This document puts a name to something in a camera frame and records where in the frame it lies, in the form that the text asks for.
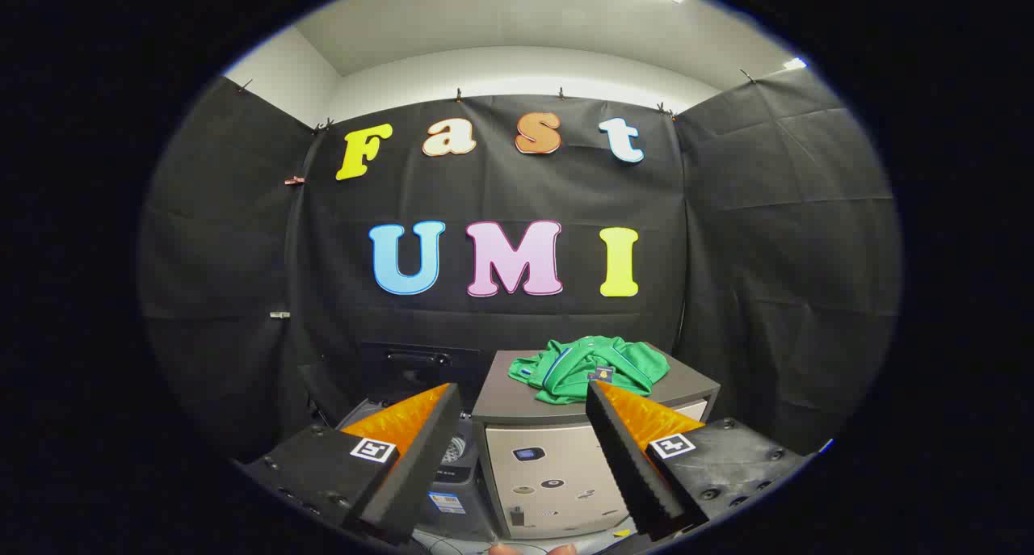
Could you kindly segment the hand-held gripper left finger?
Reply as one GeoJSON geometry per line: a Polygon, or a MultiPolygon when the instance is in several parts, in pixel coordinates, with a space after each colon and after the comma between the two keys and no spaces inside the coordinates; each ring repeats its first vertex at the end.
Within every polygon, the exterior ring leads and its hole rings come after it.
{"type": "Polygon", "coordinates": [[[347,427],[306,427],[242,471],[347,539],[405,544],[459,418],[458,387],[436,386],[347,427]]]}

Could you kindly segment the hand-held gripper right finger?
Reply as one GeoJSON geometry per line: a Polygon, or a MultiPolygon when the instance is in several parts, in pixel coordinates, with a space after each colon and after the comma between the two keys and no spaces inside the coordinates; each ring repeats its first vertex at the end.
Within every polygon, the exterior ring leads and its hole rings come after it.
{"type": "Polygon", "coordinates": [[[683,539],[752,507],[811,460],[733,418],[688,418],[604,381],[585,412],[637,532],[683,539]]]}

